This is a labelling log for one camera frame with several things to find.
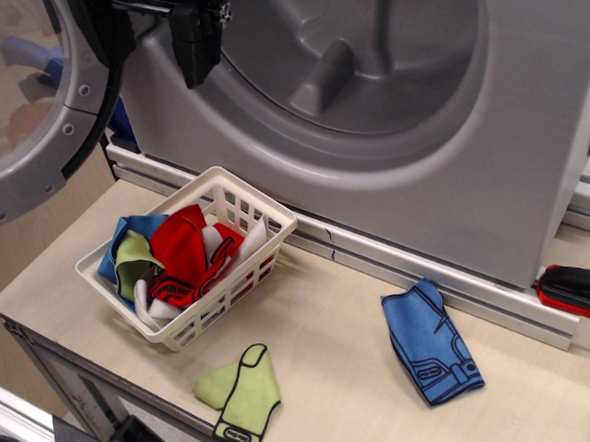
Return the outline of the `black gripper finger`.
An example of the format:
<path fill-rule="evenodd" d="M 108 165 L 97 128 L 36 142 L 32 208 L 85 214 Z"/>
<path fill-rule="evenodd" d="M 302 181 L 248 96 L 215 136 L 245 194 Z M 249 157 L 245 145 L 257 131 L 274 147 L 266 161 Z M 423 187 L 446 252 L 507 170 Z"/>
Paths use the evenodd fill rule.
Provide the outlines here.
<path fill-rule="evenodd" d="M 121 67 L 136 46 L 128 13 L 117 9 L 112 0 L 66 1 L 99 62 L 112 70 Z"/>
<path fill-rule="evenodd" d="M 176 7 L 170 15 L 172 48 L 187 88 L 204 83 L 221 59 L 222 28 L 215 11 Z"/>

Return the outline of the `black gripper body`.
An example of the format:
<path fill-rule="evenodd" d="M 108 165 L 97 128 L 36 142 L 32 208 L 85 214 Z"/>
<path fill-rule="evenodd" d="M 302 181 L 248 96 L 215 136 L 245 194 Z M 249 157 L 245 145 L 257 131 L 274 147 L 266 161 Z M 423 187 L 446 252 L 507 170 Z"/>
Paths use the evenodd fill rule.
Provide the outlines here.
<path fill-rule="evenodd" d="M 176 8 L 196 7 L 208 14 L 214 22 L 232 20 L 231 4 L 227 0 L 111 0 L 118 9 L 137 11 L 158 16 L 170 15 Z"/>

